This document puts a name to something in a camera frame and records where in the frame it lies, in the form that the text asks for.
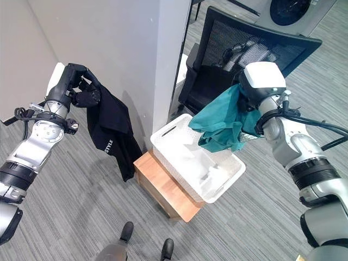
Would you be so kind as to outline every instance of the gray carpet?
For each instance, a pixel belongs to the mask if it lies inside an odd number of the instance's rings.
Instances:
[[[203,24],[211,2],[217,1],[202,3],[193,24]],[[313,33],[323,45],[287,78],[291,101],[294,107],[301,105],[304,116],[346,127],[347,13],[348,1],[338,1]],[[158,260],[167,237],[175,241],[173,260],[294,261],[298,253],[311,250],[299,226],[306,208],[264,140],[254,140],[237,153],[246,173],[185,224],[169,221],[135,180],[122,181],[115,159],[94,148],[84,109],[74,108],[70,117],[80,122],[80,129],[55,148],[30,187],[21,204],[23,219],[14,238],[0,247],[0,260],[93,260],[119,237],[128,220],[135,224],[129,260]],[[335,137],[316,128],[309,131],[321,144]],[[1,159],[21,135],[20,122],[0,125]],[[347,149],[344,144],[327,152],[343,176],[348,173]]]

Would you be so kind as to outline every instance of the white plastic basket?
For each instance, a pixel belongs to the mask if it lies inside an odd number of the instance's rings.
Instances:
[[[151,135],[153,153],[197,202],[214,203],[245,171],[230,150],[211,153],[198,145],[202,133],[183,114]]]

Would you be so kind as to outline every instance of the person's foot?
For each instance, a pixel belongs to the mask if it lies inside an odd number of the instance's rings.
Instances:
[[[128,243],[128,241],[130,240],[130,238],[132,236],[133,228],[134,228],[133,223],[128,221],[122,229],[120,239],[125,241],[126,243]]]
[[[172,258],[173,250],[174,250],[174,241],[170,238],[166,239],[162,247],[161,261],[165,259],[170,260]]]

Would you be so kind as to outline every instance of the chair armrest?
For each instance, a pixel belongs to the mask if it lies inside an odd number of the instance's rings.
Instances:
[[[197,58],[199,47],[200,45],[197,43],[195,43],[194,46],[192,47],[191,52],[186,60],[186,66],[188,69],[194,69],[194,63]]]

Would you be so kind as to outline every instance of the teal cloth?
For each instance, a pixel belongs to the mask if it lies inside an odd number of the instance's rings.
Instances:
[[[254,127],[260,118],[260,112],[253,110],[242,113],[238,111],[237,101],[240,95],[240,84],[236,84],[195,115],[189,127],[197,132],[204,132],[198,145],[210,152],[231,148],[240,150],[244,142],[238,139],[241,131],[257,136]]]

